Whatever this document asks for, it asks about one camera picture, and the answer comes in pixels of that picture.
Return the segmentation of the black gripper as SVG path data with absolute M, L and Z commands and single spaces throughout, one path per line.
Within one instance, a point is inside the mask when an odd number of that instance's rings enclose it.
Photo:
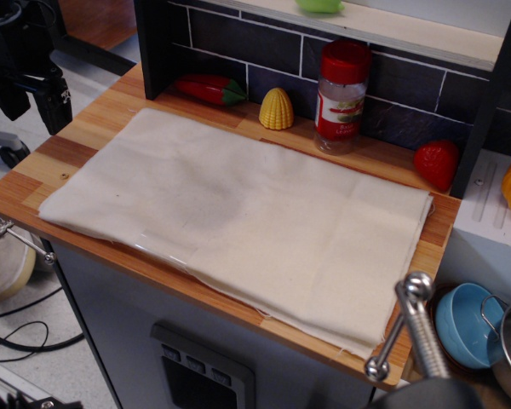
M 0 1 L 0 108 L 15 121 L 31 107 L 18 87 L 33 87 L 33 99 L 50 135 L 72 121 L 70 90 L 50 58 L 55 22 L 55 11 L 44 1 Z

